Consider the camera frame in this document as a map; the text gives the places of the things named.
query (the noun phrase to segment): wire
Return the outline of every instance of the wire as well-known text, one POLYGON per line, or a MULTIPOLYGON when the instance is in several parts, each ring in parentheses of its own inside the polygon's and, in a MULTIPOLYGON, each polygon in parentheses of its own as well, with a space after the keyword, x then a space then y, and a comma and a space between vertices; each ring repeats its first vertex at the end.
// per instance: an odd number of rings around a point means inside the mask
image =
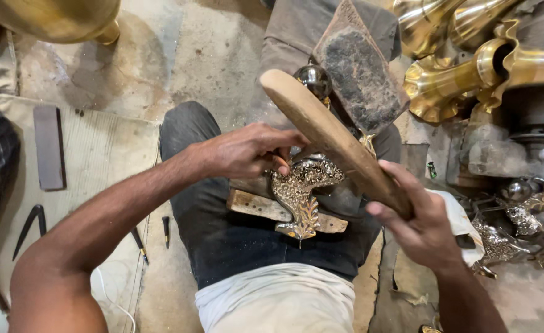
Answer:
POLYGON ((124 312, 125 314, 128 315, 128 317, 130 317, 130 320, 132 321, 132 333, 135 333, 136 332, 136 321, 134 320, 134 318, 132 317, 130 312, 126 311, 123 307, 121 307, 116 302, 114 302, 112 299, 107 297, 107 293, 105 292, 105 283, 103 283, 103 275, 101 274, 101 270, 99 269, 99 267, 97 268, 97 272, 99 273, 99 279, 101 280, 101 289, 103 289, 103 294, 105 295, 105 298, 107 298, 107 300, 110 301, 110 303, 115 305, 118 309, 122 310, 122 312, 124 312))

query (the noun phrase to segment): silver sphere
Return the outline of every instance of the silver sphere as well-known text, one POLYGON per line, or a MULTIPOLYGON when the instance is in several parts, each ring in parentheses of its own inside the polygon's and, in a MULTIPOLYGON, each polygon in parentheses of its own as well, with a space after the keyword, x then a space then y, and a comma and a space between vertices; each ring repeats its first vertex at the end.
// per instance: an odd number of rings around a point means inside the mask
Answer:
POLYGON ((500 196, 506 201, 524 201, 533 193, 533 189, 527 181, 521 178, 513 179, 507 187, 500 190, 500 196))

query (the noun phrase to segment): metal sphere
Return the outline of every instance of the metal sphere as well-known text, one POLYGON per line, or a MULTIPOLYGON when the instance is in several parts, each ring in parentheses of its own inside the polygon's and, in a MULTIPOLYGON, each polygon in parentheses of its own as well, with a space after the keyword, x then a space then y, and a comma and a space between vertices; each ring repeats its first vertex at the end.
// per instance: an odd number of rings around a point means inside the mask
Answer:
POLYGON ((513 179, 508 186, 500 190, 501 197, 506 201, 524 201, 533 193, 529 183, 521 178, 513 179))
POLYGON ((332 92, 332 80, 323 69, 316 64, 307 64, 299 68, 293 77, 309 89, 315 97, 323 100, 332 92))

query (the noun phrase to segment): lap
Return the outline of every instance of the lap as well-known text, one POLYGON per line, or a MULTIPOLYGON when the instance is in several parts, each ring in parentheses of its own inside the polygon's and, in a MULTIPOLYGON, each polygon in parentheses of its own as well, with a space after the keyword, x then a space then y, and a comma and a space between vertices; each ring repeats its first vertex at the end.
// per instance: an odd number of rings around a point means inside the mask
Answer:
MULTIPOLYGON (((375 138, 375 150, 380 157, 398 161, 399 133, 397 128, 389 128, 375 138)), ((180 104, 167 112, 161 127, 161 157, 166 160, 192 143, 219 134, 208 110, 196 102, 180 104)), ((314 265, 352 280, 381 228, 364 212, 365 202, 360 197, 341 197, 337 192, 320 195, 319 200, 327 203, 322 208, 346 217, 350 224, 344 233, 319 233, 306 239, 299 249, 296 239, 274 231, 276 221, 229 211, 228 194, 228 179, 210 178, 170 199, 200 289, 244 271, 282 262, 314 265), (347 212, 337 209, 340 202, 332 204, 339 198, 347 203, 347 212)))

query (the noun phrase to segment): tool handle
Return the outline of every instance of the tool handle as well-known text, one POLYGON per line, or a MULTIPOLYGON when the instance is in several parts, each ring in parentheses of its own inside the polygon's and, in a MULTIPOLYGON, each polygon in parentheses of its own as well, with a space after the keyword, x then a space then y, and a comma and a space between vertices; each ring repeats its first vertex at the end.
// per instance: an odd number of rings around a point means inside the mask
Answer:
POLYGON ((136 230, 136 227, 132 228, 130 233, 132 234, 132 237, 134 237, 134 240, 136 241, 136 245, 138 245, 138 248, 143 249, 144 246, 142 245, 141 236, 138 234, 138 230, 136 230))
POLYGON ((278 69, 265 72, 260 82, 266 94, 371 200, 411 219, 412 205, 394 180, 383 172, 371 153, 305 86, 278 69))
POLYGON ((165 232, 165 236, 169 236, 169 216, 163 216, 161 220, 163 220, 163 231, 165 232))
POLYGON ((44 207, 41 204, 37 204, 38 208, 38 223, 40 225, 40 237, 46 235, 46 213, 44 213, 44 207))

